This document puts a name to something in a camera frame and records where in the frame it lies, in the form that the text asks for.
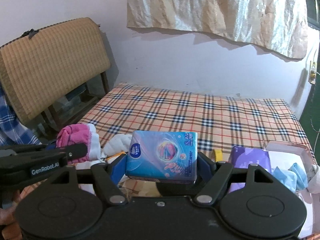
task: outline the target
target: purple package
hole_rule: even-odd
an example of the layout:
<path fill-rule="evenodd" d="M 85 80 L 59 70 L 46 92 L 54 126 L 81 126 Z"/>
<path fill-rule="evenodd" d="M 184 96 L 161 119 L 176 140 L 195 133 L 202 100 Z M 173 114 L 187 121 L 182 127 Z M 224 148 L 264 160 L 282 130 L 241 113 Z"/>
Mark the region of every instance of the purple package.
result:
<path fill-rule="evenodd" d="M 262 149 L 234 146 L 229 162 L 231 162 L 235 168 L 245 169 L 248 168 L 249 164 L 256 163 L 271 173 L 269 153 Z M 229 192 L 241 189 L 244 185 L 245 183 L 232 183 Z"/>

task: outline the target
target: power socket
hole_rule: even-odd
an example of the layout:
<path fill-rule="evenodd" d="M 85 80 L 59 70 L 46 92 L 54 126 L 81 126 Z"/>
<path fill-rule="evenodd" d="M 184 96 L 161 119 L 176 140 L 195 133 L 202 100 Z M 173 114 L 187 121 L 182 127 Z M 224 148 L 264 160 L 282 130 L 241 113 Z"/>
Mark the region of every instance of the power socket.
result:
<path fill-rule="evenodd" d="M 310 69 L 309 69 L 309 83 L 315 84 L 317 76 L 317 63 L 314 61 L 310 61 Z"/>

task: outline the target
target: wall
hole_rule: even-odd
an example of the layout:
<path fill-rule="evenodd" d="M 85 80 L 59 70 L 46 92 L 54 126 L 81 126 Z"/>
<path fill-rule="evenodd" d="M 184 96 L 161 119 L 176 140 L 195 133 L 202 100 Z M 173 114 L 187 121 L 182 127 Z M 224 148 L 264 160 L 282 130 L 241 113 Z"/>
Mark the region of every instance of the wall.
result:
<path fill-rule="evenodd" d="M 256 46 L 215 35 L 126 28 L 126 0 L 0 0 L 0 44 L 31 28 L 78 17 L 100 24 L 119 82 L 250 98 L 283 98 L 300 117 L 310 85 L 309 66 L 319 32 L 309 29 L 307 60 L 290 61 Z"/>

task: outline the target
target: screw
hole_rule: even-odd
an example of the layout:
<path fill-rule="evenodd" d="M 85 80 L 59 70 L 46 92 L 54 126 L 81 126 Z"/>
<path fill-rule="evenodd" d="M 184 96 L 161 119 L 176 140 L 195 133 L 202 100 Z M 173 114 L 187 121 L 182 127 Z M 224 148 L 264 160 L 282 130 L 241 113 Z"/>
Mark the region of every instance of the screw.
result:
<path fill-rule="evenodd" d="M 157 202 L 158 207 L 164 207 L 165 203 L 163 201 Z"/>
<path fill-rule="evenodd" d="M 125 197 L 120 196 L 120 195 L 114 195 L 109 198 L 110 202 L 113 204 L 121 204 L 125 201 Z"/>
<path fill-rule="evenodd" d="M 209 204 L 210 202 L 212 202 L 212 197 L 208 195 L 200 195 L 197 197 L 197 201 L 201 204 Z"/>

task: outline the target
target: pink towel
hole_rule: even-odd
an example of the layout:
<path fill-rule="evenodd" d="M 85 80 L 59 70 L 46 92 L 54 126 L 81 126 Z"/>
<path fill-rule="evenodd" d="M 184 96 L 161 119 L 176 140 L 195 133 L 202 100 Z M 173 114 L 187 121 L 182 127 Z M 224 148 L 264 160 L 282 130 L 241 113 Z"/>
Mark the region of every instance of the pink towel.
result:
<path fill-rule="evenodd" d="M 99 160 L 101 154 L 100 142 L 94 125 L 78 123 L 66 126 L 58 134 L 56 146 L 64 147 L 76 143 L 84 143 L 87 146 L 87 155 L 83 158 L 72 160 L 68 164 Z"/>

